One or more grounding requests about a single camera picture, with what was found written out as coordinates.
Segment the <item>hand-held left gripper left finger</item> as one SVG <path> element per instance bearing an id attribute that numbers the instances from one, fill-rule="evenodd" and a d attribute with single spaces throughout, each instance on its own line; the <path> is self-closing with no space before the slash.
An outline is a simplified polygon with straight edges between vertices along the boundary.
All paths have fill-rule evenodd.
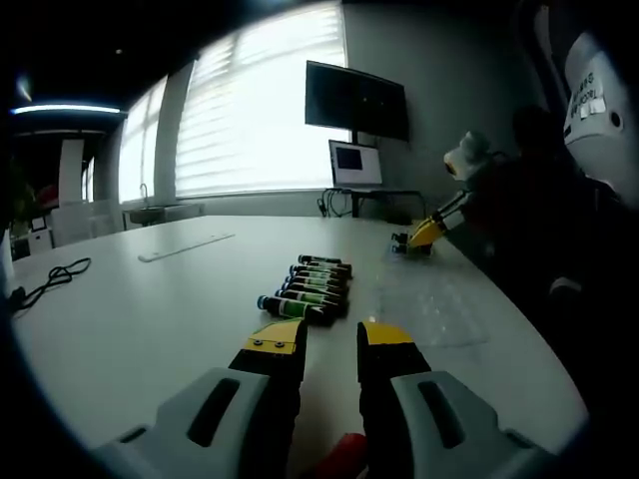
<path id="1" fill-rule="evenodd" d="M 308 326 L 301 318 L 254 332 L 214 367 L 94 457 L 116 478 L 283 478 L 301 408 Z"/>

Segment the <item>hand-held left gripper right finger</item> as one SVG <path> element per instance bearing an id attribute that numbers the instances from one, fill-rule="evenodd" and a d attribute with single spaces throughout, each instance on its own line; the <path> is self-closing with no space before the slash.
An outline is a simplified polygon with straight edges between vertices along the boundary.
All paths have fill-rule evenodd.
<path id="1" fill-rule="evenodd" d="M 541 478 L 555 457 L 498 425 L 461 381 L 431 369 L 412 338 L 384 323 L 357 326 L 359 412 L 371 478 Z"/>

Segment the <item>person's left hand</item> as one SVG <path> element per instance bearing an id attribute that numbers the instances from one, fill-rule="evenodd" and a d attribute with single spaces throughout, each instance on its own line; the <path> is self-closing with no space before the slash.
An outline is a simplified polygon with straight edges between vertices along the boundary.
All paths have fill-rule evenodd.
<path id="1" fill-rule="evenodd" d="M 357 478 L 367 465 L 367 439 L 345 434 L 328 455 L 311 469 L 311 478 Z"/>

